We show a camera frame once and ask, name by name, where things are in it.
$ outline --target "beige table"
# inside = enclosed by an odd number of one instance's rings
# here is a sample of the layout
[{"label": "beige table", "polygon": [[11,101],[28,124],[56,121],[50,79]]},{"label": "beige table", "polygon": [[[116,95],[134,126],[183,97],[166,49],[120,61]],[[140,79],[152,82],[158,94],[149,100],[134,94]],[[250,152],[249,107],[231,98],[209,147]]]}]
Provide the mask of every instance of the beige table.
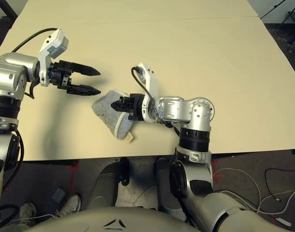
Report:
[{"label": "beige table", "polygon": [[[26,160],[172,154],[172,130],[140,122],[126,144],[91,110],[110,89],[143,93],[130,74],[141,61],[155,70],[161,94],[213,102],[212,153],[295,148],[295,72],[246,0],[29,0],[0,55],[48,27],[62,28],[70,41],[58,59],[101,72],[74,74],[73,83],[102,93],[36,87],[19,114]],[[38,56],[46,36],[19,52]]]}]

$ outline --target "red tape mark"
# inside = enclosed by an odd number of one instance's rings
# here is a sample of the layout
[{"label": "red tape mark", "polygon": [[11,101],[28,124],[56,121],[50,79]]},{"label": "red tape mark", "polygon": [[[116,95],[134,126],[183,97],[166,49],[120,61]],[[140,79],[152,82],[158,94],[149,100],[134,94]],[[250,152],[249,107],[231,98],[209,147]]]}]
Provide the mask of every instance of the red tape mark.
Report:
[{"label": "red tape mark", "polygon": [[214,174],[213,178],[215,180],[215,183],[218,183],[218,177],[223,177],[223,176],[224,176],[223,174]]},{"label": "red tape mark", "polygon": [[70,178],[70,191],[73,191],[73,183],[74,183],[74,174],[75,170],[79,170],[80,167],[80,159],[78,159],[78,163],[74,167],[68,167],[67,170],[71,171],[71,178]]},{"label": "red tape mark", "polygon": [[[211,161],[211,169],[212,169],[213,173],[216,172],[215,164],[217,164],[217,163],[218,163],[218,160]],[[218,178],[223,177],[223,176],[224,176],[223,174],[214,174],[213,179],[215,180],[215,183],[218,183]]]}]

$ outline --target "white sneaker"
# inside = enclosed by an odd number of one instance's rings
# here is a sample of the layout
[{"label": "white sneaker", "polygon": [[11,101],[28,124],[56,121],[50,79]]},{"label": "white sneaker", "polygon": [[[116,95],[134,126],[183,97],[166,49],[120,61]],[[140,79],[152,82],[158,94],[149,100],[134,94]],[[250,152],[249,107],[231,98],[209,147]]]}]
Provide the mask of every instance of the white sneaker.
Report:
[{"label": "white sneaker", "polygon": [[78,194],[73,194],[64,204],[60,211],[56,211],[56,215],[59,217],[64,217],[69,214],[79,212],[81,208],[81,198]]},{"label": "white sneaker", "polygon": [[20,209],[20,218],[21,218],[21,224],[25,224],[28,226],[34,226],[36,224],[36,221],[34,217],[37,214],[37,209],[33,203],[27,202],[21,206]]}]

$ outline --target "white plastic mount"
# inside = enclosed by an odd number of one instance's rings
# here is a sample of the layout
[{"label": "white plastic mount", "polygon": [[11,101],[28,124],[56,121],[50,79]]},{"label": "white plastic mount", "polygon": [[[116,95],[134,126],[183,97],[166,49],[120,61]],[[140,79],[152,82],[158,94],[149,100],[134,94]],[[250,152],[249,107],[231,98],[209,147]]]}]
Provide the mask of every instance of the white plastic mount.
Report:
[{"label": "white plastic mount", "polygon": [[60,54],[67,50],[69,40],[61,29],[57,29],[49,35],[39,52],[40,61],[40,84],[42,86],[49,86],[48,68],[52,62],[52,58],[57,58]]},{"label": "white plastic mount", "polygon": [[[149,91],[151,96],[155,99],[156,97],[158,97],[159,83],[158,83],[158,79],[155,76],[154,71],[151,69],[151,67],[143,63],[140,63],[138,67],[143,69],[142,74],[138,73],[139,79],[141,80],[143,84],[145,84],[146,89]],[[155,119],[150,118],[148,114],[149,102],[150,102],[150,97],[148,96],[147,93],[145,93],[145,97],[142,103],[142,116],[144,121],[153,123],[155,122]]]}]

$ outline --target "black cylinder joint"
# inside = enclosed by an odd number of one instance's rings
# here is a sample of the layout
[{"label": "black cylinder joint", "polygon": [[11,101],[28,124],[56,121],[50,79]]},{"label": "black cylinder joint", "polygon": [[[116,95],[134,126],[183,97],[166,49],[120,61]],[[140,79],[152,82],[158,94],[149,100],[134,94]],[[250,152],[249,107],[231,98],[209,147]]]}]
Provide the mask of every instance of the black cylinder joint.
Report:
[{"label": "black cylinder joint", "polygon": [[0,117],[17,119],[20,111],[21,100],[0,95]]},{"label": "black cylinder joint", "polygon": [[181,128],[179,146],[192,151],[209,150],[210,132]]}]

